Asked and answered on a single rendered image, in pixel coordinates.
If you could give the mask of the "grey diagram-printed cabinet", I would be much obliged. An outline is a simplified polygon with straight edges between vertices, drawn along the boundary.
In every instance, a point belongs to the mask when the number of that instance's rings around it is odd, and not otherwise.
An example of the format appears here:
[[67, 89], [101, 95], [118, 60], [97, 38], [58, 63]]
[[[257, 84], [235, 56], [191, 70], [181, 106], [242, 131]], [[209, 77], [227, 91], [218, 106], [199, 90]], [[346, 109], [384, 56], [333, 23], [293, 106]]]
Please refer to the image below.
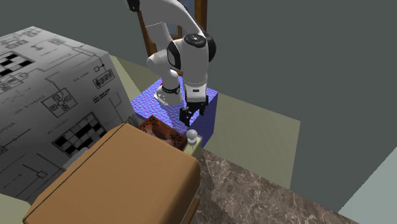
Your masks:
[[0, 193], [34, 202], [67, 162], [137, 116], [107, 51], [29, 27], [0, 37]]

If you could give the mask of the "blue patterned robot stand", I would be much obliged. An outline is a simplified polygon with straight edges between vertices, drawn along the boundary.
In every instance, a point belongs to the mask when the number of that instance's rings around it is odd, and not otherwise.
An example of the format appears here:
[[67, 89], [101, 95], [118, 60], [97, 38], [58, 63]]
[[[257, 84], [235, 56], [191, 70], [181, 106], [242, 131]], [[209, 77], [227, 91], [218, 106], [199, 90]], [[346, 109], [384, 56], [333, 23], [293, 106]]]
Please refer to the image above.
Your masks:
[[164, 106], [154, 98], [161, 83], [162, 79], [160, 78], [131, 101], [136, 115], [142, 120], [153, 115], [183, 135], [187, 130], [195, 129], [202, 138], [201, 145], [204, 147], [214, 133], [218, 92], [207, 87], [209, 104], [205, 107], [204, 115], [201, 116], [199, 111], [196, 111], [190, 119], [190, 126], [187, 127], [179, 120], [179, 109], [186, 107], [185, 100], [175, 106]]

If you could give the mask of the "dark red-brown patterned box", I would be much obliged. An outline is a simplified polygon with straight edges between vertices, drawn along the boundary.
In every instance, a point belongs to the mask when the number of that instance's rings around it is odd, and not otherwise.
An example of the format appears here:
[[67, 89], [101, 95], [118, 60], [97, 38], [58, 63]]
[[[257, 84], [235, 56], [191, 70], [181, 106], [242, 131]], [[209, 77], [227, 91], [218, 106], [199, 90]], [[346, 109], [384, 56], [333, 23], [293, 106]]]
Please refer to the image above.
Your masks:
[[186, 144], [187, 138], [166, 123], [161, 121], [159, 118], [151, 115], [145, 119], [139, 126], [138, 129], [141, 131], [159, 138], [163, 142], [183, 151]]

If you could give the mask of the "brown rounded box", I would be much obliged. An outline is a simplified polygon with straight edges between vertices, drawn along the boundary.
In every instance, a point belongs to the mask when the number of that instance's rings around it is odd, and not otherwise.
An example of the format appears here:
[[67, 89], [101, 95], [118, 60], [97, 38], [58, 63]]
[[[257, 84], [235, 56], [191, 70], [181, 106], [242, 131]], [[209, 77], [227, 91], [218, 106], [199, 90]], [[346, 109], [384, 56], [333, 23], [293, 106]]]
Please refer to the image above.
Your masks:
[[37, 197], [23, 224], [190, 224], [199, 188], [196, 158], [123, 123]]

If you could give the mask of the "brown wooden door frame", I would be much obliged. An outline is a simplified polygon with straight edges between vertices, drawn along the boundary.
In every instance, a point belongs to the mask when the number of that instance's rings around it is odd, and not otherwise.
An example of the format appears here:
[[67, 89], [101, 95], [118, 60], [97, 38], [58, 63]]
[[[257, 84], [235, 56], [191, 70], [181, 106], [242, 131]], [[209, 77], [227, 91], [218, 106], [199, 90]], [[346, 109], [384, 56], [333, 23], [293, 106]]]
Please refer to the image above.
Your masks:
[[207, 81], [216, 44], [206, 32], [207, 0], [194, 0], [194, 14], [180, 0], [126, 0], [141, 15], [146, 33], [157, 51], [146, 60], [167, 88], [179, 84], [178, 72], [192, 85]]

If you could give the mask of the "pale green low table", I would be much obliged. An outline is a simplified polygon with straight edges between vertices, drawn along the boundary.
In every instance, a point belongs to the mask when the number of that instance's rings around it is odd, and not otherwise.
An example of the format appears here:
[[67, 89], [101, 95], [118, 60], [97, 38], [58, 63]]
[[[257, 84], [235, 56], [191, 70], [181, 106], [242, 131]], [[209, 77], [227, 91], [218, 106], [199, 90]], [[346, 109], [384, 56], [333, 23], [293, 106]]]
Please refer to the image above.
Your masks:
[[188, 140], [187, 144], [185, 145], [183, 151], [189, 155], [193, 155], [196, 151], [199, 151], [201, 147], [201, 142], [202, 138], [200, 136], [197, 136], [195, 141], [195, 144], [191, 143], [190, 140]]

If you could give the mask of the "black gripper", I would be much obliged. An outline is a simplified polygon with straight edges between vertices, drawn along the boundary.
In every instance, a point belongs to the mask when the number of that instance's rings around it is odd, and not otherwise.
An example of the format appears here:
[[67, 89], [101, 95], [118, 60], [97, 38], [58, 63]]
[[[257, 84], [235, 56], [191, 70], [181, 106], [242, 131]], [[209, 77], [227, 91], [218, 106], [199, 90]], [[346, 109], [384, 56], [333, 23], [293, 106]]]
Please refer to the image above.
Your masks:
[[209, 96], [204, 102], [187, 102], [186, 107], [179, 110], [179, 120], [187, 127], [190, 126], [190, 119], [199, 110], [199, 115], [204, 116], [205, 108], [209, 104]]

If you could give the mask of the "small white round-headed figure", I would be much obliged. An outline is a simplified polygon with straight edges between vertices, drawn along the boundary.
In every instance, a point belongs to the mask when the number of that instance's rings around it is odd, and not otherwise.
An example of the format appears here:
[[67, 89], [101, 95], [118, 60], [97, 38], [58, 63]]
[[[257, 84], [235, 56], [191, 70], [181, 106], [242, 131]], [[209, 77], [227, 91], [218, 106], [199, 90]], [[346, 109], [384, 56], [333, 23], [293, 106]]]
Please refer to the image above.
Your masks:
[[194, 129], [190, 129], [186, 131], [186, 138], [189, 145], [195, 145], [197, 143], [197, 131]]

